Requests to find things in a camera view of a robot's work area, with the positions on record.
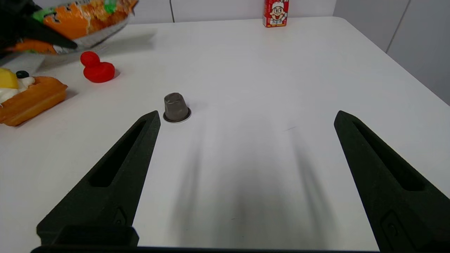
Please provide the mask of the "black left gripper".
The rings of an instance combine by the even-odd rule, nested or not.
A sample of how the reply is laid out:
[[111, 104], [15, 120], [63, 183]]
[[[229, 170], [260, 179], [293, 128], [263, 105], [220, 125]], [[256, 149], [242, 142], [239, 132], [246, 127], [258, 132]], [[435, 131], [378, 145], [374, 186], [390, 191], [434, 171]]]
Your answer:
[[61, 35], [35, 19], [23, 19], [31, 16], [40, 7], [33, 0], [0, 1], [0, 46], [1, 51], [13, 46], [20, 37], [47, 42], [63, 48], [77, 49], [76, 42]]

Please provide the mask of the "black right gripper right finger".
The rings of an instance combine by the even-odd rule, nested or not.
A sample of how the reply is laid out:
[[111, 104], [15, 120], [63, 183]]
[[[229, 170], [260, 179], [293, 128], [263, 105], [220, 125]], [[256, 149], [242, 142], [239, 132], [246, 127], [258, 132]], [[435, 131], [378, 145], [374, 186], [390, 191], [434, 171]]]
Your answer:
[[352, 114], [334, 128], [381, 252], [450, 250], [450, 201]]

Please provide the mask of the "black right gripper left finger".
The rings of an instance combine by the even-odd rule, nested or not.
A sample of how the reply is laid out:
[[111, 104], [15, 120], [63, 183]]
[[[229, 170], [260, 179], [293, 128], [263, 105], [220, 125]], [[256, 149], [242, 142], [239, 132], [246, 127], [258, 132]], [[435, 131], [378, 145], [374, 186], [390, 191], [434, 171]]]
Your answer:
[[42, 245], [64, 227], [131, 226], [161, 125], [158, 111], [141, 116], [39, 222]]

